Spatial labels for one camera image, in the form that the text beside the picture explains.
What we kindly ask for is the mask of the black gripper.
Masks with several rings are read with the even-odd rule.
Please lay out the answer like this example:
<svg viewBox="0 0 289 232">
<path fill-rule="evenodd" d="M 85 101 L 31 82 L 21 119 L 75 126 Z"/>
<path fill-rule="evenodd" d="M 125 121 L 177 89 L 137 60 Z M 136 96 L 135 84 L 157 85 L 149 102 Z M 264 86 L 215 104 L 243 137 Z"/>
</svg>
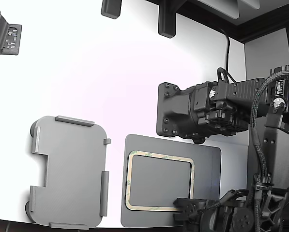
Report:
<svg viewBox="0 0 289 232">
<path fill-rule="evenodd" d="M 174 213 L 175 221 L 188 221 L 189 218 L 197 218 L 201 215 L 201 211 L 206 207 L 208 201 L 204 199 L 189 199 L 189 198 L 177 198 L 173 204 L 176 207 L 186 207 L 186 210 Z"/>
</svg>

